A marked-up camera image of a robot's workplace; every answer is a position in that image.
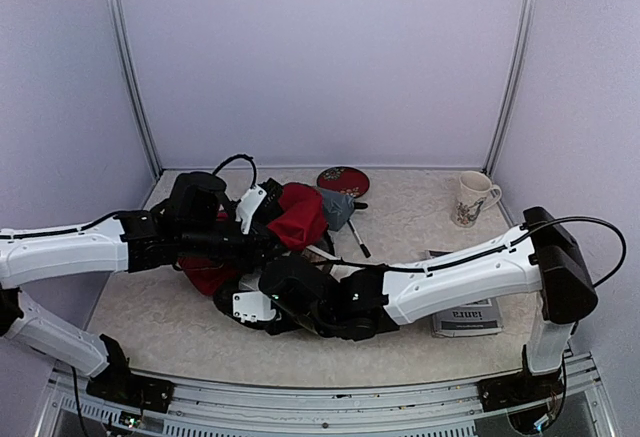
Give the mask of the red student backpack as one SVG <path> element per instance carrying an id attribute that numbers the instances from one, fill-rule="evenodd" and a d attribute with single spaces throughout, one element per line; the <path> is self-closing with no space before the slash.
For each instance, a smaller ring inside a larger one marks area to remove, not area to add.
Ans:
<path id="1" fill-rule="evenodd" d="M 310 245 L 326 245 L 332 252 L 334 247 L 328 235 L 321 193 L 306 184 L 291 182 L 279 187 L 277 195 L 254 220 L 265 222 L 288 251 L 301 252 Z M 234 295 L 240 291 L 241 279 L 256 277 L 261 271 L 259 265 L 200 257 L 182 257 L 176 268 L 200 293 L 210 296 L 221 313 L 234 320 L 239 319 L 233 314 L 233 303 Z"/>

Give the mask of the ianra magazine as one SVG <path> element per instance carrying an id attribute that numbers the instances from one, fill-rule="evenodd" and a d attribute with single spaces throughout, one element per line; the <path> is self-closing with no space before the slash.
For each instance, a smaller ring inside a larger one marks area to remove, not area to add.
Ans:
<path id="1" fill-rule="evenodd" d="M 437 337 L 478 337 L 500 334 L 504 324 L 497 301 L 484 299 L 435 313 L 432 329 Z"/>

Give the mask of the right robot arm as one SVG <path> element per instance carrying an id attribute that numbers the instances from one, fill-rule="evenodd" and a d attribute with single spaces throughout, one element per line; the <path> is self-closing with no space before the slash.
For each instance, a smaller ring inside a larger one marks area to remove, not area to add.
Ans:
<path id="1" fill-rule="evenodd" d="M 511 390 L 523 401 L 546 389 L 561 366 L 575 324 L 598 304 L 581 249 L 568 223 L 615 225 L 588 216 L 524 211 L 522 224 L 475 247 L 405 264 L 349 263 L 342 278 L 299 255 L 269 263 L 258 288 L 299 326 L 323 338 L 368 340 L 440 311 L 484 299 L 536 293 L 539 311 L 524 346 L 525 368 Z"/>

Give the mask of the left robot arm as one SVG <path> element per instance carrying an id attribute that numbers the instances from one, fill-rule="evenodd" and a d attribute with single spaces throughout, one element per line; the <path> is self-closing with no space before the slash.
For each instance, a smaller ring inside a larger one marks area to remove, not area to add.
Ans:
<path id="1" fill-rule="evenodd" d="M 168 198 L 150 210 L 115 211 L 92 222 L 1 232 L 1 336 L 63 361 L 121 402 L 140 391 L 120 344 L 88 333 L 35 302 L 26 283 L 76 274 L 137 273 L 184 258 L 253 268 L 281 248 L 260 220 L 277 204 L 274 181 L 252 183 L 233 201 L 207 172 L 180 174 Z"/>

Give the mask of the grey pencil pouch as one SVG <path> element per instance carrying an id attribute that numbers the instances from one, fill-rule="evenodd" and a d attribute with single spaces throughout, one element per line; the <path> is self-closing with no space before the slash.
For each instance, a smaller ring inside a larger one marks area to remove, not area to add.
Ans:
<path id="1" fill-rule="evenodd" d="M 330 231 L 339 231 L 356 210 L 365 210 L 368 204 L 353 196 L 317 187 L 322 197 L 322 211 Z"/>

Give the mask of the white ceramic mug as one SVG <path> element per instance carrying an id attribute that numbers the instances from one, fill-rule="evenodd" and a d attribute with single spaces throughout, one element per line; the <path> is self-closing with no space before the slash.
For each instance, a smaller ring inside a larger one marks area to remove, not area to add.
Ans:
<path id="1" fill-rule="evenodd" d="M 458 178 L 451 220 L 462 228 L 473 227 L 481 213 L 497 205 L 501 198 L 501 187 L 486 174 L 464 171 Z"/>

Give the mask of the aluminium front rail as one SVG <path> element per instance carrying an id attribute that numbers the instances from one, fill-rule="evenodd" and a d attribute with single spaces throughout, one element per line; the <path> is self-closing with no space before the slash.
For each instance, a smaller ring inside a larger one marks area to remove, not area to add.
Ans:
<path id="1" fill-rule="evenodd" d="M 166 412 L 89 396 L 54 367 L 31 436 L 513 436 L 543 402 L 487 411 L 476 378 L 355 388 L 288 388 L 171 377 Z"/>

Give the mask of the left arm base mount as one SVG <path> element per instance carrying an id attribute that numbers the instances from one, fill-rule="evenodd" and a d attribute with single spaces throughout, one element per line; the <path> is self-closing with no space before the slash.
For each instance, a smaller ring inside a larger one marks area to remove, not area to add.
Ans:
<path id="1" fill-rule="evenodd" d="M 101 334 L 105 345 L 107 367 L 90 377 L 86 393 L 105 401 L 166 414 L 174 393 L 174 384 L 165 379 L 133 373 L 120 344 Z"/>

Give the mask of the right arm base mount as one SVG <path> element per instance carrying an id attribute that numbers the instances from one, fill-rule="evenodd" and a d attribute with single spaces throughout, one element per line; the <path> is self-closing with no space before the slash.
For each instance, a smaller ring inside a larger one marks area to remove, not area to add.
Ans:
<path id="1" fill-rule="evenodd" d="M 551 373 L 534 375 L 529 368 L 527 346 L 522 348 L 522 369 L 503 376 L 481 379 L 477 384 L 484 412 L 492 412 L 560 395 L 566 390 L 562 366 Z"/>

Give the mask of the left aluminium frame post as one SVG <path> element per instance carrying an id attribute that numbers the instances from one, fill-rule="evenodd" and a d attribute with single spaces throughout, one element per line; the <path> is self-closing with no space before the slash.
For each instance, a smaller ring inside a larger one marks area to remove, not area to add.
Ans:
<path id="1" fill-rule="evenodd" d="M 115 35 L 117 55 L 121 65 L 126 92 L 131 104 L 133 119 L 137 128 L 143 153 L 152 178 L 157 182 L 163 173 L 163 166 L 152 136 L 151 128 L 142 102 L 134 59 L 127 35 L 126 19 L 122 0 L 107 0 L 112 27 Z"/>

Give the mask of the aluminium frame post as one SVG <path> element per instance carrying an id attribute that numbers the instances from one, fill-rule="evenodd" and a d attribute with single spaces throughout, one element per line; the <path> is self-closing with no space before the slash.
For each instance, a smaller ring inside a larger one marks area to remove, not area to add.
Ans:
<path id="1" fill-rule="evenodd" d="M 520 79 L 524 68 L 529 35 L 534 20 L 536 1 L 537 0 L 522 0 L 521 2 L 516 40 L 509 65 L 509 71 L 507 73 L 505 89 L 501 99 L 498 120 L 483 166 L 483 170 L 488 176 L 493 176 L 495 174 L 501 152 L 506 142 Z"/>
<path id="2" fill-rule="evenodd" d="M 163 173 L 163 166 L 152 136 L 151 128 L 142 102 L 134 59 L 127 35 L 126 19 L 122 0 L 107 0 L 112 27 L 115 35 L 117 55 L 121 65 L 126 92 L 131 104 L 133 119 L 137 128 L 143 153 L 152 178 L 157 182 Z"/>

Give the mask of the right aluminium frame post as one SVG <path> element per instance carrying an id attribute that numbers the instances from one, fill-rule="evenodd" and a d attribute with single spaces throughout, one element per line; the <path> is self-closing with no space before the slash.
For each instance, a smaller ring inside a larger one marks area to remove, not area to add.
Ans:
<path id="1" fill-rule="evenodd" d="M 516 40 L 509 65 L 509 71 L 507 73 L 505 89 L 501 99 L 498 120 L 483 166 L 483 170 L 488 176 L 493 176 L 495 174 L 501 152 L 506 142 L 520 79 L 524 68 L 529 35 L 534 20 L 536 1 L 537 0 L 522 0 L 521 2 Z"/>

